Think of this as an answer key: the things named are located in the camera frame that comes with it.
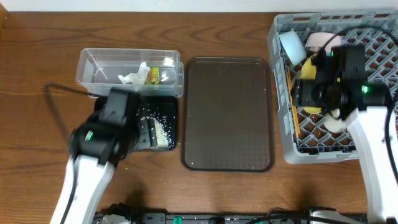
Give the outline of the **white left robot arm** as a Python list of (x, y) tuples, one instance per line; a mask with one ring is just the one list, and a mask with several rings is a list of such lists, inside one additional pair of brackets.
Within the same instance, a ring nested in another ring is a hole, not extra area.
[(146, 98), (135, 91), (112, 88), (98, 95), (103, 105), (69, 133), (50, 94), (50, 89), (70, 91), (48, 84), (45, 97), (54, 120), (66, 140), (70, 158), (52, 223), (91, 223), (99, 200), (119, 162), (130, 153), (156, 146), (154, 126), (146, 118)]

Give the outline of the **rice pile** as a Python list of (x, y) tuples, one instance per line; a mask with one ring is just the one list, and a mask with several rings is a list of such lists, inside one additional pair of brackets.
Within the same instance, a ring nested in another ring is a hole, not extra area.
[(149, 138), (151, 140), (150, 149), (168, 151), (171, 149), (172, 140), (170, 133), (166, 130), (165, 126), (155, 117), (143, 117), (144, 121), (149, 125)]

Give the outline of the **white green cup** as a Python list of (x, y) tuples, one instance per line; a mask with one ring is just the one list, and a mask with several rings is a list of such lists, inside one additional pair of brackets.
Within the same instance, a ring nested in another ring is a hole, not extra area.
[(346, 123), (344, 121), (341, 119), (335, 119), (336, 117), (339, 117), (339, 115), (339, 109), (335, 109), (331, 114), (327, 113), (325, 115), (326, 120), (323, 125), (332, 133), (340, 133), (346, 129)]

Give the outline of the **light blue bowl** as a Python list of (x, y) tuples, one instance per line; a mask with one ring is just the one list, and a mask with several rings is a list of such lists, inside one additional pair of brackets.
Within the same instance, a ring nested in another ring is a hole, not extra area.
[(293, 66), (298, 65), (306, 57), (304, 46), (295, 31), (280, 34), (279, 39)]

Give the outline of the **white tissue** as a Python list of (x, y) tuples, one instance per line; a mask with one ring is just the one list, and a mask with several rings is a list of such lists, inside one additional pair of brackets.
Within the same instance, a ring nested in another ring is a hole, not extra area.
[(122, 84), (132, 83), (133, 85), (144, 85), (149, 72), (150, 67), (147, 66), (147, 62), (142, 62), (136, 73), (130, 73), (125, 76), (118, 75), (118, 78)]

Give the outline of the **yellow green wrapper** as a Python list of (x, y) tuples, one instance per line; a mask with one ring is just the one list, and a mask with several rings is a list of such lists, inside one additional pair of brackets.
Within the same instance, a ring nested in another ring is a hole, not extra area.
[(160, 83), (159, 68), (151, 67), (147, 74), (146, 85), (158, 85)]

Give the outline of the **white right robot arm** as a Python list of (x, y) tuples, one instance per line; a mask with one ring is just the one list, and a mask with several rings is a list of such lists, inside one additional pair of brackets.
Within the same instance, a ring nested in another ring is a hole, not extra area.
[(358, 152), (368, 201), (369, 223), (397, 223), (397, 101), (387, 85), (369, 82), (362, 45), (323, 49), (311, 57), (313, 79), (292, 88), (295, 106), (338, 110)]

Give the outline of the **yellow plate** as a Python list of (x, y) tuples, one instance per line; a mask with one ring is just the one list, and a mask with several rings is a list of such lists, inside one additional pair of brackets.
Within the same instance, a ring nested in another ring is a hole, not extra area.
[[(301, 72), (300, 72), (299, 79), (304, 79), (304, 80), (314, 80), (315, 79), (315, 76), (317, 73), (317, 68), (316, 68), (316, 66), (312, 65), (312, 58), (314, 58), (315, 56), (317, 56), (317, 54), (313, 54), (304, 63), (304, 65), (302, 66)], [(306, 106), (304, 108), (304, 110), (310, 114), (319, 114), (322, 111), (321, 108), (310, 107), (310, 106)]]

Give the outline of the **white bowl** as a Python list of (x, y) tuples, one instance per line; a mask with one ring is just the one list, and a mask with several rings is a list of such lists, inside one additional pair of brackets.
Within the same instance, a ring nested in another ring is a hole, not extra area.
[[(330, 40), (334, 34), (327, 32), (316, 32), (309, 35), (307, 42), (305, 43), (304, 49), (306, 51), (317, 52), (324, 44)], [(331, 40), (325, 47), (325, 52), (327, 55), (331, 54), (331, 48), (342, 45), (342, 40), (340, 36), (336, 36)]]

